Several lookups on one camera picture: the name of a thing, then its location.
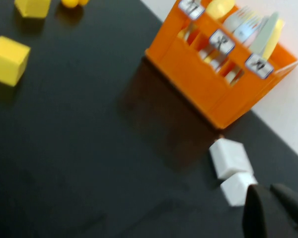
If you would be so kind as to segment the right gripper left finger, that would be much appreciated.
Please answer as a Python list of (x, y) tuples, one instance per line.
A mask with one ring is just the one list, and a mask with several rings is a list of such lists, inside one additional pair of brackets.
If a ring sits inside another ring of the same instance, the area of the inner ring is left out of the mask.
[(245, 238), (298, 238), (298, 225), (270, 188), (248, 187), (243, 210)]

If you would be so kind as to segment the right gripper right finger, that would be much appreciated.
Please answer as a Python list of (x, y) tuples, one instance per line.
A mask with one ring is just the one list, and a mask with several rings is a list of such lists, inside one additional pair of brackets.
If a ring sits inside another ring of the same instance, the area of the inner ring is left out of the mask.
[(298, 193), (280, 183), (272, 184), (270, 190), (298, 225)]

